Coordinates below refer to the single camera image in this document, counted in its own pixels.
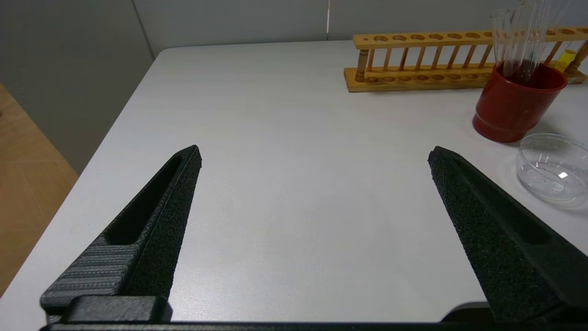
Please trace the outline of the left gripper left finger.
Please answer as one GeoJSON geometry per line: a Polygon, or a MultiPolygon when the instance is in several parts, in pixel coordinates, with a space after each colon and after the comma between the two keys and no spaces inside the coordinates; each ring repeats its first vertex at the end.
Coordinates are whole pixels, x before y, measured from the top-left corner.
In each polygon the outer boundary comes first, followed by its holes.
{"type": "Polygon", "coordinates": [[[197,145],[164,163],[40,296],[48,323],[82,297],[168,299],[201,167],[197,145]]]}

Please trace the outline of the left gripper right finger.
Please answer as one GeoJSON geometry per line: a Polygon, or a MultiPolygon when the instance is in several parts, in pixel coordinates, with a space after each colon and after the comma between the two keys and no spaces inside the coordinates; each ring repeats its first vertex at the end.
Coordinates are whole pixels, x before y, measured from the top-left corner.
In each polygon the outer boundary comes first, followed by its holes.
{"type": "Polygon", "coordinates": [[[428,163],[496,322],[586,324],[586,254],[458,153],[428,163]]]}

